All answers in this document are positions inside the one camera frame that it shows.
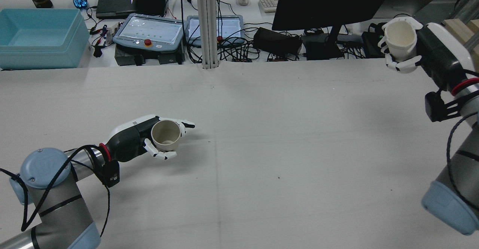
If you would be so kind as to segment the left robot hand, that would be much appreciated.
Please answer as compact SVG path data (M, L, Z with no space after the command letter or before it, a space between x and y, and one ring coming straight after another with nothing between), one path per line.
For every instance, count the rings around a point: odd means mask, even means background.
M195 123L150 114L117 126L104 144L100 144L106 162L128 162L149 153L156 159L177 156L179 140Z

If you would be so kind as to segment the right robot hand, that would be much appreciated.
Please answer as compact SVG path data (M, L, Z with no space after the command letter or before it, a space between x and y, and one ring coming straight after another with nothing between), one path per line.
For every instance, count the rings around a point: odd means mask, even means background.
M478 82L472 75L474 64L469 52L443 26L398 17L384 24L382 30L378 47L389 69L407 74L421 67L438 88L452 95Z

